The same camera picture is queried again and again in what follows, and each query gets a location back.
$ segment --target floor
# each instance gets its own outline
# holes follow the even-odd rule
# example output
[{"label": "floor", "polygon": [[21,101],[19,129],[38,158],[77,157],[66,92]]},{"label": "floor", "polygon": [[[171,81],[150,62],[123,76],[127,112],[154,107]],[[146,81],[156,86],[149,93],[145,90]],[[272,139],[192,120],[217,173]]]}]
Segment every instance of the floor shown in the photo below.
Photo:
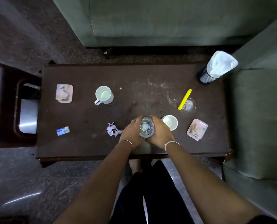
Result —
[{"label": "floor", "polygon": [[[196,63],[208,61],[213,53],[192,47],[184,55],[117,55],[106,60],[99,49],[82,46],[52,0],[0,0],[0,63],[35,75],[50,60],[58,64]],[[37,104],[25,101],[24,105],[29,115],[21,120],[21,129],[29,131],[36,126],[36,115],[29,108]],[[57,162],[41,168],[34,153],[33,147],[0,149],[0,218],[24,216],[31,224],[52,223],[101,163]],[[200,160],[221,177],[219,165]],[[173,163],[163,162],[195,223],[202,223]],[[122,188],[120,182],[118,194]]]}]

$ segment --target white bracelet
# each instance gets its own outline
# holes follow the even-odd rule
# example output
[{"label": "white bracelet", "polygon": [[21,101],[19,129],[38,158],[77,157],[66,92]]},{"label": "white bracelet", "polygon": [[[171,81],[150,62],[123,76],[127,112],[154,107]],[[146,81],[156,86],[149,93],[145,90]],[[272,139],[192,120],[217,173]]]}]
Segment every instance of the white bracelet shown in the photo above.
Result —
[{"label": "white bracelet", "polygon": [[[177,143],[178,145],[180,145],[180,144],[179,144],[178,142],[176,142],[176,141],[170,141],[170,142],[168,142],[168,143],[171,143],[171,142],[174,142],[174,143]],[[165,144],[165,152],[167,152],[167,144],[168,144],[168,143]]]},{"label": "white bracelet", "polygon": [[133,144],[132,144],[129,140],[123,139],[123,140],[120,140],[118,143],[120,143],[120,142],[122,142],[122,141],[127,141],[127,142],[129,142],[129,143],[132,145],[132,150],[134,150]]}]

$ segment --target white cup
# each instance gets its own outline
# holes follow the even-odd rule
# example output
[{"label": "white cup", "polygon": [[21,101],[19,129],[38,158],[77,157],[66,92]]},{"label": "white cup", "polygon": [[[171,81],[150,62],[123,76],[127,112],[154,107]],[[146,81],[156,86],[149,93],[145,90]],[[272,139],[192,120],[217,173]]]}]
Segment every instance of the white cup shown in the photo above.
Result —
[{"label": "white cup", "polygon": [[95,95],[97,98],[95,105],[100,105],[101,103],[109,104],[114,99],[112,91],[107,86],[100,86],[96,90]]},{"label": "white cup", "polygon": [[171,116],[171,115],[169,115],[169,116],[164,116],[164,117],[162,117],[162,119],[161,119],[169,128],[170,128],[170,130],[174,130],[174,129],[176,129],[177,128],[177,126],[178,126],[178,120],[177,120],[177,118],[175,117],[175,116]]}]

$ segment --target yellow bar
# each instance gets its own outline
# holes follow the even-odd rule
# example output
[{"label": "yellow bar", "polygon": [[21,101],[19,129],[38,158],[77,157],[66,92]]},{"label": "yellow bar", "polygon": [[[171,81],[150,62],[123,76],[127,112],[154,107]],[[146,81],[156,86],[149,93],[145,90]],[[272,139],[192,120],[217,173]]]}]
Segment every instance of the yellow bar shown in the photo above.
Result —
[{"label": "yellow bar", "polygon": [[182,110],[183,106],[185,105],[185,102],[186,102],[187,98],[189,97],[189,95],[191,94],[192,91],[193,91],[192,89],[189,89],[189,90],[186,92],[184,98],[182,99],[182,101],[181,101],[181,103],[180,103],[180,105],[179,105],[179,107],[178,107],[179,110]]}]

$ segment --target brown wooden table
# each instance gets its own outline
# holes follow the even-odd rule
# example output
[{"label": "brown wooden table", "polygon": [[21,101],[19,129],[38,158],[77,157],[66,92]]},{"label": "brown wooden table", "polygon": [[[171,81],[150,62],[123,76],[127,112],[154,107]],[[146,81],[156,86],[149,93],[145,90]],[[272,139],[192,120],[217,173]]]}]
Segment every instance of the brown wooden table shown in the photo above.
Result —
[{"label": "brown wooden table", "polygon": [[[41,161],[103,159],[114,148],[120,136],[107,134],[115,122],[124,129],[139,115],[174,115],[178,127],[175,140],[187,151],[199,156],[222,156],[229,152],[225,96],[222,80],[200,85],[196,73],[205,64],[182,65],[52,65],[44,67],[42,97],[39,108],[36,158]],[[55,100],[58,83],[71,84],[73,100]],[[95,91],[108,86],[114,100],[96,106]],[[195,110],[178,110],[182,98],[192,89],[190,98]],[[204,137],[196,141],[186,132],[193,121],[208,124]],[[70,133],[57,136],[56,130],[69,126]],[[147,142],[129,158],[167,158]]]}]

